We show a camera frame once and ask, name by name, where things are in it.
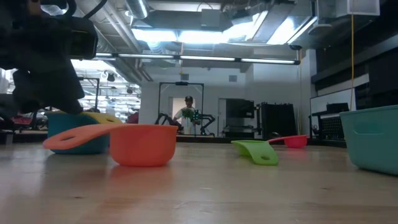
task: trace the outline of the black equipment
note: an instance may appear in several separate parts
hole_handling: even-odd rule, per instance
[[[41,4],[68,11],[43,12]],[[73,17],[75,0],[5,0],[0,2],[0,67],[16,68],[14,101],[21,113],[53,106],[79,113],[84,97],[70,59],[92,59],[98,36],[87,18]]]
[[[202,114],[201,117],[200,117],[200,119],[201,119],[202,121],[205,121],[205,120],[208,121],[205,125],[202,125],[202,127],[200,128],[200,135],[202,135],[202,136],[211,135],[211,136],[215,137],[215,134],[214,134],[214,133],[211,133],[211,132],[209,132],[209,131],[207,130],[207,127],[208,127],[209,125],[211,125],[211,124],[216,120],[216,119],[213,117],[213,115],[211,115],[211,114]]]
[[[262,138],[272,138],[272,133],[281,136],[297,135],[294,108],[292,104],[261,103]]]
[[[162,119],[163,117],[164,117],[164,120],[163,120],[162,124],[160,124],[159,123],[160,119]],[[177,129],[178,133],[183,131],[184,127],[178,121],[174,122],[173,119],[169,115],[164,114],[164,113],[159,113],[159,115],[158,115],[158,117],[157,117],[157,119],[155,121],[155,124],[164,125],[166,123],[166,121],[169,122],[169,125],[177,126],[178,127],[178,129]]]
[[[349,111],[348,103],[331,103],[326,105],[326,110],[329,113],[340,113]]]
[[[229,118],[254,118],[254,101],[242,99],[228,99],[226,101],[226,115]]]

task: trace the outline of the wooden table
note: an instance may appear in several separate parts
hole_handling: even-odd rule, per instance
[[[0,147],[0,223],[397,223],[398,178],[357,170],[345,149],[276,146],[277,167],[229,144],[179,144],[168,166]]]

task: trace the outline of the white wall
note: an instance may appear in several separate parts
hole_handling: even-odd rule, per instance
[[[292,103],[297,112],[299,106],[297,66],[254,64],[246,73],[245,98],[255,104]],[[246,124],[256,127],[256,118]]]
[[[311,76],[317,72],[314,50],[306,51],[301,66],[302,76],[300,80],[299,66],[252,65],[246,72],[245,97],[248,100],[254,100],[256,104],[262,102],[293,104],[296,122],[299,121],[299,114],[302,119],[302,134],[310,134],[310,120],[308,118],[310,115],[310,98],[317,95],[314,85],[311,84]],[[256,120],[252,119],[248,124],[255,126]]]
[[[146,71],[157,82],[179,82],[181,68],[146,67]],[[190,83],[204,83],[211,86],[244,86],[245,74],[237,68],[183,68],[183,73],[189,74]],[[237,75],[238,81],[229,82],[230,75]]]
[[[177,82],[180,80],[179,68],[146,68],[157,82]],[[302,77],[300,81],[299,66],[253,64],[246,74],[231,68],[183,68],[184,73],[190,74],[189,82],[205,84],[204,110],[205,114],[218,115],[219,98],[245,98],[262,103],[292,103],[295,114],[301,111],[302,133],[310,134],[309,119],[310,98],[316,96],[310,77],[316,74],[316,55],[314,50],[306,51],[302,60]],[[229,75],[237,75],[238,82],[230,83]],[[140,123],[152,124],[157,118],[158,83],[143,83],[141,95]],[[201,109],[200,93],[189,86],[170,85],[161,94],[160,110],[168,111],[169,97],[185,97],[192,95],[196,100],[196,108]],[[247,120],[246,124],[256,126],[256,119]],[[217,132],[217,121],[209,130]]]

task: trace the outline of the wall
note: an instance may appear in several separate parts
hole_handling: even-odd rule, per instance
[[[359,85],[362,85],[362,84],[365,84],[368,82],[369,82],[369,74],[362,75],[362,76],[354,79],[354,87],[357,87]],[[345,82],[318,90],[318,96],[333,93],[336,91],[346,90],[349,88],[351,88],[351,80],[347,80]]]
[[[302,134],[310,134],[311,115],[310,98],[317,96],[315,85],[311,83],[311,76],[317,74],[317,56],[315,50],[307,50],[302,60],[301,77],[301,131]]]
[[[211,114],[216,119],[218,116],[219,98],[244,98],[245,75],[238,69],[212,68],[184,68],[184,73],[190,74],[189,82],[205,84],[204,92],[204,114]],[[158,116],[159,82],[177,82],[180,80],[178,75],[180,69],[166,69],[164,73],[158,68],[147,68],[151,71],[150,75],[154,78],[153,83],[143,83],[141,86],[141,108],[139,122],[141,124],[153,124]],[[229,75],[238,75],[237,83],[228,82]],[[201,110],[201,87],[200,86],[176,86],[163,85],[160,96],[160,111],[169,113],[169,98],[184,98],[187,95],[194,97],[197,109]],[[209,131],[217,134],[217,121],[208,127]]]
[[[159,67],[146,67],[147,72],[157,82],[180,81],[181,68],[171,67],[162,69]],[[204,83],[211,86],[244,86],[245,74],[237,68],[183,68],[183,73],[189,74],[190,83]],[[237,82],[229,82],[230,75],[237,75]]]
[[[300,66],[254,64],[246,72],[245,97],[262,103],[291,103],[295,108],[297,126],[301,117],[301,133],[310,134],[310,98],[317,95],[311,76],[317,72],[314,50],[303,52]],[[256,119],[246,122],[255,126]]]

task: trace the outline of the fluorescent light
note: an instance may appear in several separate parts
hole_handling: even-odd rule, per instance
[[[95,58],[93,58],[93,60],[116,60],[116,58],[113,58],[113,57],[111,57],[111,58],[101,58],[101,57],[95,57]]]
[[[274,32],[267,44],[285,44],[293,35],[294,22],[288,17]]]
[[[229,57],[206,57],[206,56],[188,56],[188,55],[181,55],[181,59],[188,59],[188,60],[212,60],[212,61],[220,61],[220,62],[233,62],[235,58]]]
[[[295,61],[293,60],[277,60],[277,59],[259,59],[259,58],[242,58],[242,62],[251,62],[251,63],[279,63],[286,65],[293,65]]]
[[[219,44],[226,43],[228,38],[222,32],[183,31],[178,41],[187,44]]]
[[[260,29],[262,22],[264,22],[264,20],[266,19],[267,14],[268,14],[268,11],[263,11],[259,14],[257,13],[256,15],[253,15],[254,24],[253,24],[252,29],[246,34],[245,40],[253,39],[254,35]]]
[[[145,42],[176,41],[177,36],[171,30],[140,30],[131,29],[137,40]]]
[[[75,69],[80,70],[96,70],[96,71],[113,71],[116,69],[102,60],[71,60]]]
[[[148,1],[151,8],[164,11],[200,12],[202,9],[220,9],[220,3],[177,2],[177,1]]]
[[[310,26],[312,26],[312,24],[314,24],[314,22],[316,22],[318,20],[318,17],[315,16],[314,18],[312,18],[310,20],[310,22],[308,22],[302,29],[300,29],[292,38],[290,38],[289,41],[287,41],[288,44],[293,43],[298,37],[300,37],[308,28],[310,28]]]
[[[173,59],[173,55],[119,54],[119,57]]]
[[[112,57],[112,54],[109,53],[97,53],[96,57]]]

